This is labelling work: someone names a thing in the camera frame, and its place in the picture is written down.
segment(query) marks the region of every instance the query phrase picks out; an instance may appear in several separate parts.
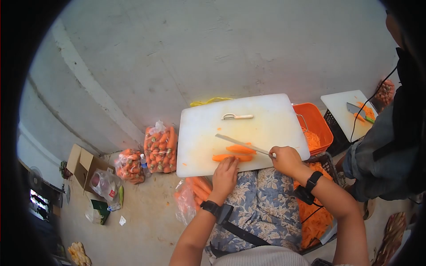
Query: concrete floor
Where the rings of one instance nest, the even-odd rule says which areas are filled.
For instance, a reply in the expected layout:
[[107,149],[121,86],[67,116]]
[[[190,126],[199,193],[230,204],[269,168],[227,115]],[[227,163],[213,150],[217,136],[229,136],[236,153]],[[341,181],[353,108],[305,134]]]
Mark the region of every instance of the concrete floor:
[[[107,156],[110,164],[118,154]],[[91,224],[84,213],[89,203],[87,192],[71,177],[70,203],[64,200],[60,218],[60,234],[65,248],[72,242],[82,242],[93,265],[167,265],[179,236],[185,226],[177,221],[173,192],[180,178],[176,174],[155,173],[139,185],[124,183],[124,207],[112,212],[106,224]],[[370,259],[380,248],[383,231],[389,216],[407,212],[411,217],[409,200],[385,201],[377,199],[376,209],[366,221],[367,244]],[[118,222],[123,216],[127,222]],[[336,240],[314,250],[304,257],[332,261]],[[202,266],[208,266],[203,255]]]

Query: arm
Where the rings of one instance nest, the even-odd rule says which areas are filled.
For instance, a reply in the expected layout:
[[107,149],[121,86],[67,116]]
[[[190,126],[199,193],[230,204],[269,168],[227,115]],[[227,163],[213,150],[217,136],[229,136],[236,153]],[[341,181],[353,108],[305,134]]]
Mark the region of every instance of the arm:
[[[270,153],[276,154],[272,162],[278,171],[306,186],[314,170],[302,163],[295,149],[275,146]],[[311,193],[337,220],[337,246],[333,264],[370,265],[366,228],[355,199],[324,176],[319,178]]]
[[[222,206],[237,182],[239,160],[234,157],[224,159],[213,174],[213,191],[207,200]],[[169,266],[200,265],[203,248],[212,232],[216,217],[200,209],[188,224],[176,244]]]

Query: yellow plastic bag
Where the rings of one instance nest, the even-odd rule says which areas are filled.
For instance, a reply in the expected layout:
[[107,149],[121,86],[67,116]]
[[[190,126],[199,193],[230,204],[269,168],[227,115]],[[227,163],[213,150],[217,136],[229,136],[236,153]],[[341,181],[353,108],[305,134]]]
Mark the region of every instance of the yellow plastic bag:
[[203,102],[192,102],[190,104],[190,106],[194,107],[194,106],[200,106],[200,105],[204,105],[204,104],[209,104],[209,103],[214,103],[214,102],[221,102],[221,101],[226,101],[226,100],[233,100],[233,98],[214,97],[214,98],[211,98],[210,100],[208,100],[205,103],[203,103]]

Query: hand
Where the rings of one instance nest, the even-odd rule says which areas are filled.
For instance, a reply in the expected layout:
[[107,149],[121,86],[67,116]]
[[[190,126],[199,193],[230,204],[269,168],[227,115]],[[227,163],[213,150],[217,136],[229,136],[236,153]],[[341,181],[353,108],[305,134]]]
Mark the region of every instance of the hand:
[[213,191],[208,200],[220,206],[225,202],[237,184],[238,162],[235,157],[227,157],[219,163],[213,174]]
[[272,158],[273,166],[276,170],[280,171],[286,176],[298,179],[301,174],[310,170],[300,158],[299,153],[292,147],[277,147],[274,146],[269,151],[269,154],[276,154],[276,158]]

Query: kitchen knife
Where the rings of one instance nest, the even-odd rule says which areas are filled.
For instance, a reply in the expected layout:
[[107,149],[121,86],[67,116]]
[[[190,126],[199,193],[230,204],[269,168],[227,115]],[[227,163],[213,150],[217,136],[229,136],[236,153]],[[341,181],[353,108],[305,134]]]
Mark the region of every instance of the kitchen knife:
[[260,148],[255,147],[255,146],[247,145],[247,144],[245,144],[244,142],[241,142],[241,141],[235,140],[235,139],[230,138],[230,137],[228,137],[228,136],[224,136],[224,135],[221,135],[221,134],[216,134],[216,135],[215,135],[215,137],[218,137],[218,138],[220,138],[220,139],[227,140],[227,141],[229,141],[229,142],[232,142],[232,143],[235,143],[235,144],[238,144],[238,145],[244,146],[244,147],[246,147],[246,148],[249,148],[249,149],[255,150],[255,151],[260,152],[260,153],[263,153],[263,154],[266,154],[267,156],[269,156],[269,157],[271,157],[271,158],[276,158],[276,155],[275,155],[275,154],[273,154],[272,156],[270,156],[270,155],[269,155],[269,152],[268,152],[268,151],[266,151],[266,150],[262,150],[262,149],[260,149]]
[[[352,103],[346,103],[346,107],[348,108],[348,111],[351,112],[352,114],[357,114],[358,112],[360,112],[361,108],[359,108],[356,105],[353,105]],[[367,117],[366,116],[366,112],[364,110],[361,110],[360,117],[364,118],[365,120],[367,120],[368,122],[374,124],[374,120]]]

